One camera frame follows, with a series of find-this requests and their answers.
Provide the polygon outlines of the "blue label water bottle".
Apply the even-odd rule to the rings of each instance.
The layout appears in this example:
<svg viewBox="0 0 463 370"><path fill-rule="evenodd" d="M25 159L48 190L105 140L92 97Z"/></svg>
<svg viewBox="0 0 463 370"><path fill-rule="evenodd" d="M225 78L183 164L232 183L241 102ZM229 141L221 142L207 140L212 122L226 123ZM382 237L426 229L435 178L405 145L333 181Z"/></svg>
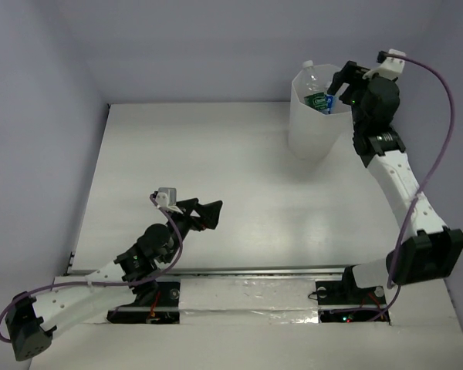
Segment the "blue label water bottle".
<svg viewBox="0 0 463 370"><path fill-rule="evenodd" d="M336 104L336 96L333 94L329 93L329 88L331 86L332 82L328 81L325 85L325 98L326 98L326 108L324 110L324 113L326 115L330 115L334 111L334 106Z"/></svg>

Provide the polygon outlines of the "green label water bottle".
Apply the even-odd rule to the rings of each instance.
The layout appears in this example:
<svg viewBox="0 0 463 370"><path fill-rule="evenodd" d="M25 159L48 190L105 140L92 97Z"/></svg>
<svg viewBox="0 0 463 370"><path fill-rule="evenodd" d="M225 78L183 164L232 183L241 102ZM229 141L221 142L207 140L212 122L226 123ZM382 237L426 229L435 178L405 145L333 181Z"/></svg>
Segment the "green label water bottle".
<svg viewBox="0 0 463 370"><path fill-rule="evenodd" d="M302 97L306 106L317 112L327 111L326 94L312 60L302 64Z"/></svg>

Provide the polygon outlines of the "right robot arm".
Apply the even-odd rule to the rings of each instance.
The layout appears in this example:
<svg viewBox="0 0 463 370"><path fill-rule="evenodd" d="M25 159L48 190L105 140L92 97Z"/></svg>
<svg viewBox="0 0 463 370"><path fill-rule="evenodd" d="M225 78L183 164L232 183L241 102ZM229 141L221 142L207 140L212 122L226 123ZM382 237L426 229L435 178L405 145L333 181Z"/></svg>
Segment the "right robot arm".
<svg viewBox="0 0 463 370"><path fill-rule="evenodd" d="M400 105L397 79L407 58L393 53L368 69L349 61L333 75L330 94L351 108L353 146L377 181L400 232L394 249L383 259L347 267L340 282L349 302L363 298L368 288L392 288L448 277L463 250L463 232L451 229L424 194L430 180L417 181L406 147L392 126Z"/></svg>

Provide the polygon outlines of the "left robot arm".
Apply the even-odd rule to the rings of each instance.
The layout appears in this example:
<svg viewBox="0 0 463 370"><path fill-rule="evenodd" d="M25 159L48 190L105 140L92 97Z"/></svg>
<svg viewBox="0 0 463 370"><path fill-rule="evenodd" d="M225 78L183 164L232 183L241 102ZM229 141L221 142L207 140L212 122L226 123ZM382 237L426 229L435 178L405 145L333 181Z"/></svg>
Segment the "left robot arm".
<svg viewBox="0 0 463 370"><path fill-rule="evenodd" d="M151 302L158 278L180 260L188 233L214 230L223 207L220 200L177 201L171 188L160 188L149 199L165 223L150 225L131 247L93 273L24 291L3 310L0 341L12 346L17 362L43 353L60 335L88 319L134 302Z"/></svg>

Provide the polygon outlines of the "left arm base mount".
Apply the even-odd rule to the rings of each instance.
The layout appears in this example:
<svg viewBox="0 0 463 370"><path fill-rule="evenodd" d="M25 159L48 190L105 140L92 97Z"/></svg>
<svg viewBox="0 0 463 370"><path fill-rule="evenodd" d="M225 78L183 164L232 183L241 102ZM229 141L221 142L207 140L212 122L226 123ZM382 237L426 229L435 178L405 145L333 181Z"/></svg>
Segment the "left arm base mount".
<svg viewBox="0 0 463 370"><path fill-rule="evenodd" d="M160 281L148 299L136 298L107 312L111 324L175 325L180 323L180 281Z"/></svg>

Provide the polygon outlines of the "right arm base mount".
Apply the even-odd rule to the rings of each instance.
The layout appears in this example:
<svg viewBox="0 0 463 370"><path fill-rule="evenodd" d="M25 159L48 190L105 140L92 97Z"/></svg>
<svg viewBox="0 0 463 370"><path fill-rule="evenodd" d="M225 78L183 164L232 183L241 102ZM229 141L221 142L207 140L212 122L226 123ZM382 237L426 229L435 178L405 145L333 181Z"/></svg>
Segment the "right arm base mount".
<svg viewBox="0 0 463 370"><path fill-rule="evenodd" d="M317 281L308 298L318 304L321 323L369 321L387 306L381 286L357 287L352 267L346 267L339 280Z"/></svg>

